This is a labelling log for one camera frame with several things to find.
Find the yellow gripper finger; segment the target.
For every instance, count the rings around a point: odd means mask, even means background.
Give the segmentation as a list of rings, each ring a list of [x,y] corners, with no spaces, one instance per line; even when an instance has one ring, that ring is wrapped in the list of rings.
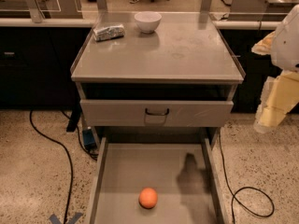
[[[258,133],[274,131],[286,115],[299,104],[299,74],[282,71],[263,84],[253,127]]]
[[[265,36],[258,43],[254,44],[251,51],[258,55],[269,55],[272,50],[272,43],[275,36],[275,32],[272,32]]]

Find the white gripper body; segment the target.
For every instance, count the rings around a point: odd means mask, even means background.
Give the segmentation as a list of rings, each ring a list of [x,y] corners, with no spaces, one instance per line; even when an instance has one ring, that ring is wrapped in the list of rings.
[[[278,25],[272,40],[271,60],[282,70],[299,71],[299,5]]]

